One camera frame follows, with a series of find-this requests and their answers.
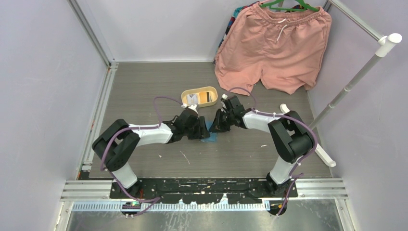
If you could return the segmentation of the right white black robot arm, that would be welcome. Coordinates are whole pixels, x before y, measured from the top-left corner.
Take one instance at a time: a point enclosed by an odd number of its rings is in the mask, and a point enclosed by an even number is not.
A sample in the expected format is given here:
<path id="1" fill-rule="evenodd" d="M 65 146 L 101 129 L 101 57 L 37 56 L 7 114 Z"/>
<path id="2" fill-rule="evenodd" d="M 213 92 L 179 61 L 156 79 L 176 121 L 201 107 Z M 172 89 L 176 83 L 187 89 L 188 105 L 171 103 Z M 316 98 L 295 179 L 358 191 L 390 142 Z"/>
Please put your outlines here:
<path id="1" fill-rule="evenodd" d="M 223 106 L 217 110 L 210 132 L 227 132 L 231 126 L 236 126 L 270 134 L 278 159 L 266 176 L 266 188 L 270 196 L 280 197 L 285 193 L 296 167 L 315 151 L 317 136 L 295 111 L 270 114 L 246 109 L 237 96 L 223 95 L 221 102 Z"/>

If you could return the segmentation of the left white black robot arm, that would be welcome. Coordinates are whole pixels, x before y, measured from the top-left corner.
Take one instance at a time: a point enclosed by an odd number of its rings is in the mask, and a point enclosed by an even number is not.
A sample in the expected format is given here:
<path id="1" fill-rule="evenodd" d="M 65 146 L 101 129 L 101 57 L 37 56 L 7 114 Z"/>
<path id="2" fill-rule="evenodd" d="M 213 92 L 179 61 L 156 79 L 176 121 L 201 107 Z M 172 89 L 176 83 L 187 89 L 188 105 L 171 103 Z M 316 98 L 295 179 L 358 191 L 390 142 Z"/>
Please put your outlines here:
<path id="1" fill-rule="evenodd" d="M 139 179 L 128 163 L 137 147 L 149 144 L 168 144 L 180 141 L 200 140 L 210 137 L 205 118 L 190 108 L 184 109 L 173 119 L 161 124 L 137 126 L 118 119 L 92 144 L 95 154 L 121 183 L 121 192 L 129 199 L 140 194 Z"/>

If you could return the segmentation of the white credit card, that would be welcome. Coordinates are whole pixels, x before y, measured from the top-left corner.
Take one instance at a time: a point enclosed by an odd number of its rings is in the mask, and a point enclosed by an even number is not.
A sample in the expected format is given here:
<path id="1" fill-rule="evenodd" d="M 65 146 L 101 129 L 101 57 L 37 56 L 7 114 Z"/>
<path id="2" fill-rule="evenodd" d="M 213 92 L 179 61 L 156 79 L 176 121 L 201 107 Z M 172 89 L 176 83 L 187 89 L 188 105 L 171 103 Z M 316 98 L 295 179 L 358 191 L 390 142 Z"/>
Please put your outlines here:
<path id="1" fill-rule="evenodd" d="M 188 94 L 186 100 L 188 105 L 199 104 L 199 95 L 197 93 Z"/>

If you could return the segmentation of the blue card holder wallet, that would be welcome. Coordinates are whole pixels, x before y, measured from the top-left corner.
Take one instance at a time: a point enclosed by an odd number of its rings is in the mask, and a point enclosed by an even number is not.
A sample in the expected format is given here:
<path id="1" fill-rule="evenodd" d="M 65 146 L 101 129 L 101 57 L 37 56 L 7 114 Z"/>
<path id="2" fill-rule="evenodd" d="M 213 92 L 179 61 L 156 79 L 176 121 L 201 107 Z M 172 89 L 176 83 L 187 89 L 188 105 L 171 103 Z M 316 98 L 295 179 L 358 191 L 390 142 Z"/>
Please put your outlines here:
<path id="1" fill-rule="evenodd" d="M 211 126 L 212 126 L 211 121 L 206 121 L 206 127 L 208 130 L 210 130 Z M 213 133 L 213 132 L 209 132 L 210 136 L 208 138 L 204 138 L 204 139 L 200 139 L 201 142 L 216 142 L 217 141 L 217 133 Z"/>

